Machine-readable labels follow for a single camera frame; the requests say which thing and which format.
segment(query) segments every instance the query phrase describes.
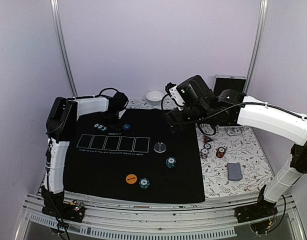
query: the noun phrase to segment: white rectangle outline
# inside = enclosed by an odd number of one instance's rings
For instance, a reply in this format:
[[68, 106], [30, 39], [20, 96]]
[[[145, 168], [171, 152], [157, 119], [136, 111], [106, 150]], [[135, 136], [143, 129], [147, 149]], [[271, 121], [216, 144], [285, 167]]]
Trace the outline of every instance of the white rectangle outline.
[[[147, 151], [135, 151], [135, 146], [136, 146], [137, 139], [148, 139], [148, 148], [147, 148]], [[133, 144], [133, 149], [132, 149], [132, 151], [133, 151], [134, 153], [145, 153], [145, 154], [147, 154], [147, 153], [149, 153], [149, 143], [150, 143], [150, 137], [141, 137], [141, 136], [136, 137], [136, 138], [135, 138], [135, 141], [134, 141], [134, 144]]]
[[[93, 141], [94, 141], [94, 139], [95, 139], [96, 136], [103, 136], [103, 137], [105, 137], [102, 148], [92, 148]], [[104, 147], [105, 147], [106, 141], [107, 141], [107, 136], [106, 136], [106, 135], [94, 135], [93, 138], [92, 138], [91, 144], [90, 144], [90, 149], [94, 149], [94, 150], [103, 150]]]
[[[119, 148], [120, 148], [120, 144], [121, 144], [123, 138], [133, 139], [131, 151], [128, 151], [128, 150], [120, 150], [120, 149], [119, 149]], [[135, 142], [136, 142], [135, 139], [136, 139], [136, 138], [135, 138], [134, 136], [121, 136], [120, 141], [119, 141], [119, 145], [118, 145], [118, 151], [132, 152], [132, 151], [134, 150], [134, 146], [135, 146]]]
[[[80, 143], [80, 140], [82, 139], [82, 137], [83, 137], [83, 135], [86, 135], [86, 136], [92, 136], [92, 138], [91, 138], [91, 140], [90, 140], [90, 142], [89, 142], [89, 147], [82, 147], [82, 146], [78, 146], [79, 145], [79, 143]], [[94, 140], [94, 136], [95, 135], [92, 135], [92, 134], [82, 134], [81, 135], [81, 137], [80, 137], [80, 139], [79, 139], [79, 141], [78, 141], [78, 143], [77, 143], [77, 146], [76, 146], [76, 148], [79, 148], [79, 149], [89, 149], [90, 148], [90, 146], [91, 146], [91, 143], [93, 142], [93, 140]]]
[[[107, 144], [109, 138], [119, 138], [116, 150], [105, 149], [106, 144]], [[106, 141], [105, 141], [104, 146], [103, 146], [103, 150], [106, 150], [106, 151], [117, 151], [118, 145], [120, 144], [120, 139], [121, 139], [121, 136], [107, 136]]]

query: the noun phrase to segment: green poker chip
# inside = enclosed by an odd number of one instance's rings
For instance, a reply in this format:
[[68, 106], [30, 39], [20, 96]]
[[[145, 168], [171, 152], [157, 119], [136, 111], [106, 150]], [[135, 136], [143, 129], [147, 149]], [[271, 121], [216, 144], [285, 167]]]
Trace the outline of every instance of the green poker chip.
[[139, 180], [139, 185], [142, 189], [147, 189], [150, 185], [150, 182], [147, 178], [142, 178]]
[[176, 165], [176, 159], [174, 157], [168, 157], [165, 165], [170, 169], [173, 168]]

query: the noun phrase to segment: purple wall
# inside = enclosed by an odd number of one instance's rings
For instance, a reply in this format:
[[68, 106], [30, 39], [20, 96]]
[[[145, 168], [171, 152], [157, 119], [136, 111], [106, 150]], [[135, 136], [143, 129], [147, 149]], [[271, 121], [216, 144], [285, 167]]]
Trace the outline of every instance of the purple wall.
[[53, 101], [70, 95], [50, 2], [0, 0], [0, 240], [43, 178]]
[[[249, 94], [307, 114], [307, 0], [270, 0], [260, 52]], [[289, 140], [257, 131], [277, 172], [290, 161]], [[307, 235], [307, 175], [291, 189]]]
[[79, 95], [115, 87], [130, 98], [196, 74], [247, 75], [260, 2], [62, 0], [59, 9]]

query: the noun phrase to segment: black mat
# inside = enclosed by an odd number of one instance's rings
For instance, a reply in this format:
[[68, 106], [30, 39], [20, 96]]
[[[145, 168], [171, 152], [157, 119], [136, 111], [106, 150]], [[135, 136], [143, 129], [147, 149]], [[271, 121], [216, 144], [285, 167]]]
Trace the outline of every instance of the black mat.
[[[195, 127], [171, 133], [161, 110], [128, 109], [121, 120], [129, 130], [115, 132], [94, 128], [100, 113], [81, 116], [75, 138], [70, 142], [63, 173], [69, 192], [147, 203], [186, 204], [205, 200], [201, 162]], [[157, 142], [166, 144], [164, 153], [154, 151]], [[173, 168], [168, 157], [176, 158]], [[128, 184], [126, 176], [150, 185]]]

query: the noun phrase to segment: poker mat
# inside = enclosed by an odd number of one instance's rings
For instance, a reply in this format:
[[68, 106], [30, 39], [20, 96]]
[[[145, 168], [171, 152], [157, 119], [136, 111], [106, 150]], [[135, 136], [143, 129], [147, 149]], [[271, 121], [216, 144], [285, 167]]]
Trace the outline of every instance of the poker mat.
[[[194, 125], [172, 133], [159, 109], [127, 109], [120, 120], [128, 125], [117, 131], [104, 124], [100, 112], [79, 117], [65, 157], [66, 191], [146, 203], [205, 201]], [[158, 142], [166, 145], [165, 152], [154, 150]], [[169, 157], [176, 159], [173, 167], [166, 165]], [[126, 180], [130, 174], [137, 177], [134, 184]], [[140, 186], [143, 178], [147, 188]]]

